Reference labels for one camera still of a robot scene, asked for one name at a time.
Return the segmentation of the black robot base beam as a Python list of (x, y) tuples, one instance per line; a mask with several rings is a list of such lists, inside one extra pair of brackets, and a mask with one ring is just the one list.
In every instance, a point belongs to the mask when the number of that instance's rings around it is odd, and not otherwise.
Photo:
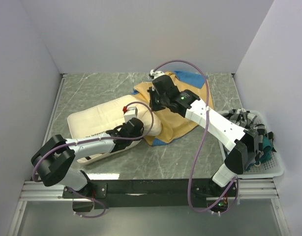
[[(187, 179), (91, 180), (80, 194), (112, 207), (175, 207), (188, 205)], [(226, 187), (209, 178), (195, 178), (190, 189), (194, 208), (206, 208)]]

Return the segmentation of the yellow and blue pillowcase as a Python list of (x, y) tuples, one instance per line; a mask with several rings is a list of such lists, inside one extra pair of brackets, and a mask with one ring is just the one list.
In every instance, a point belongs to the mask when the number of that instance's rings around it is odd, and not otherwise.
[[(188, 71), (167, 71), (166, 75), (170, 76), (179, 91), (188, 89), (206, 101), (207, 90), (205, 82), (207, 77), (201, 74)], [(134, 86), (134, 96), (145, 103), (149, 104), (150, 96), (147, 90), (151, 82), (141, 82)], [(154, 112), (154, 117), (161, 122), (161, 132), (158, 135), (149, 133), (145, 140), (150, 146), (162, 146), (184, 136), (192, 131), (197, 124), (181, 117), (179, 114), (172, 113), (169, 109)]]

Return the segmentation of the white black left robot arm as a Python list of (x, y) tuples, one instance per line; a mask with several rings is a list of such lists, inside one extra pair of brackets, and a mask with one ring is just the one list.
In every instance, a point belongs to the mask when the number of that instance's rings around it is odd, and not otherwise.
[(73, 169), (72, 163), (80, 158), (124, 150), (133, 141), (140, 140), (143, 131), (144, 124), (132, 118), (97, 137), (64, 139), (62, 135), (55, 135), (31, 158), (33, 173), (39, 175), (46, 187), (65, 185), (85, 198), (92, 191), (90, 179), (83, 171)]

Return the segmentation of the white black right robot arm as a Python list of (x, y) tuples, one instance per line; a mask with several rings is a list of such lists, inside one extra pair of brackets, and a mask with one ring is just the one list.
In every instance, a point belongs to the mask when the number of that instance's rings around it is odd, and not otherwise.
[(229, 151), (224, 163), (212, 177), (210, 192), (221, 196), (227, 184), (243, 174), (258, 151), (258, 133), (240, 127), (210, 108), (195, 93), (186, 89), (179, 91), (170, 76), (156, 73), (151, 76), (150, 107), (153, 111), (168, 108), (171, 112), (195, 122), (216, 137)]

